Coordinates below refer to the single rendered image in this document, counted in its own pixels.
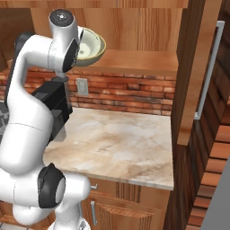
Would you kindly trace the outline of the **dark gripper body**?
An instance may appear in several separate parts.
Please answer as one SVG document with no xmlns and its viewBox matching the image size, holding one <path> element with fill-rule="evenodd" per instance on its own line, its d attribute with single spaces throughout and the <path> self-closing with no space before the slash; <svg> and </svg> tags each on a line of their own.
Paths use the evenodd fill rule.
<svg viewBox="0 0 230 230">
<path fill-rule="evenodd" d="M 47 81 L 32 95 L 42 101 L 51 111 L 62 110 L 63 120 L 68 120 L 72 109 L 67 105 L 65 85 L 61 82 Z"/>
</svg>

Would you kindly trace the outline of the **beige bowl with green rim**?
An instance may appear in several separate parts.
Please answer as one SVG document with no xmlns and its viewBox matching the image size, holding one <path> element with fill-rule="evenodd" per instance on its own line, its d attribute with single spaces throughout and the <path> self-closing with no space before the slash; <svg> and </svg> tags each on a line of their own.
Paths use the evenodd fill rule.
<svg viewBox="0 0 230 230">
<path fill-rule="evenodd" d="M 76 66 L 90 66 L 96 63 L 106 50 L 104 38 L 85 27 L 78 27 L 80 48 L 77 53 Z"/>
</svg>

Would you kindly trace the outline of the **wooden base cabinet door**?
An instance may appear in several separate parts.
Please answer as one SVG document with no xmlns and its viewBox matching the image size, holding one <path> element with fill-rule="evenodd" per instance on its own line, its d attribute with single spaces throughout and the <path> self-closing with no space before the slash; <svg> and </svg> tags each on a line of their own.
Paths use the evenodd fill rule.
<svg viewBox="0 0 230 230">
<path fill-rule="evenodd" d="M 97 225 L 90 202 L 95 201 Z M 165 211 L 91 193 L 82 202 L 83 215 L 92 230 L 163 230 Z"/>
</svg>

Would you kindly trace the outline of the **tall dark wooden cabinet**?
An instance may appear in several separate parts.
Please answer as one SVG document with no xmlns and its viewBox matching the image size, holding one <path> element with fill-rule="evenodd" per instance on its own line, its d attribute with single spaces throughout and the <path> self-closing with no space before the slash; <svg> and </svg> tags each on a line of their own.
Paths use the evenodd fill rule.
<svg viewBox="0 0 230 230">
<path fill-rule="evenodd" d="M 174 186 L 163 230 L 200 230 L 230 157 L 230 0 L 222 1 L 218 19 L 225 28 L 201 118 L 193 121 L 186 146 L 176 143 L 171 114 Z"/>
</svg>

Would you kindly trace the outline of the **black hob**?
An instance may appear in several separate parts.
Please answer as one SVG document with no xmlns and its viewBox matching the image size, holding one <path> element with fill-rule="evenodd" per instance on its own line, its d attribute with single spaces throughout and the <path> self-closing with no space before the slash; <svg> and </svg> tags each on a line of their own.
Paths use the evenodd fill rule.
<svg viewBox="0 0 230 230">
<path fill-rule="evenodd" d="M 9 110 L 3 102 L 0 102 L 0 143 L 2 141 L 6 125 L 9 121 Z"/>
</svg>

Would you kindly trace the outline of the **wooden drawer front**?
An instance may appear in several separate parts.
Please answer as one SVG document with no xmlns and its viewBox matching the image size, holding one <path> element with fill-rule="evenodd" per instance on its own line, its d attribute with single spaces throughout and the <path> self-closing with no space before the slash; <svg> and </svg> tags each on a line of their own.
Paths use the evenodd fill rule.
<svg viewBox="0 0 230 230">
<path fill-rule="evenodd" d="M 92 193 L 102 194 L 103 197 L 126 200 L 148 208 L 167 209 L 169 190 L 94 178 L 90 178 L 90 182 L 93 186 L 97 186 Z"/>
</svg>

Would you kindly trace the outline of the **grey wall socket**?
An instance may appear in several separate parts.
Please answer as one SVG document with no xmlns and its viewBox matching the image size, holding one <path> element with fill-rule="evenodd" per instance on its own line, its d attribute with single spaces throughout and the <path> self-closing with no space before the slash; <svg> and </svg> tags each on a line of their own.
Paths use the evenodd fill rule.
<svg viewBox="0 0 230 230">
<path fill-rule="evenodd" d="M 87 96 L 88 95 L 88 81 L 83 78 L 76 79 L 77 92 L 79 95 Z"/>
</svg>

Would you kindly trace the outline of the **wooden wall cabinet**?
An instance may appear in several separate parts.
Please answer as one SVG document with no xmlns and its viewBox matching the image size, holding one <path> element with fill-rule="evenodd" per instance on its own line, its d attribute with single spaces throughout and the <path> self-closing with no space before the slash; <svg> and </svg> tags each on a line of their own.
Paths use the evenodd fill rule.
<svg viewBox="0 0 230 230">
<path fill-rule="evenodd" d="M 177 74 L 181 16 L 188 5 L 189 0 L 0 0 L 0 8 L 29 9 L 40 35 L 50 35 L 48 16 L 58 8 L 101 35 L 101 59 L 76 70 L 171 76 Z"/>
</svg>

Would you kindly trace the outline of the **wooden wall cabinet door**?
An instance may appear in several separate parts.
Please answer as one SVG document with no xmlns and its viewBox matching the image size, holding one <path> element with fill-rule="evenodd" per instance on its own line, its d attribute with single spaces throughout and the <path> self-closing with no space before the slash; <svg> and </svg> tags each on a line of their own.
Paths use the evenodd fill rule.
<svg viewBox="0 0 230 230">
<path fill-rule="evenodd" d="M 189 6 L 182 14 L 179 68 L 172 105 L 172 125 L 179 145 L 186 146 L 190 139 L 222 1 L 189 0 Z"/>
</svg>

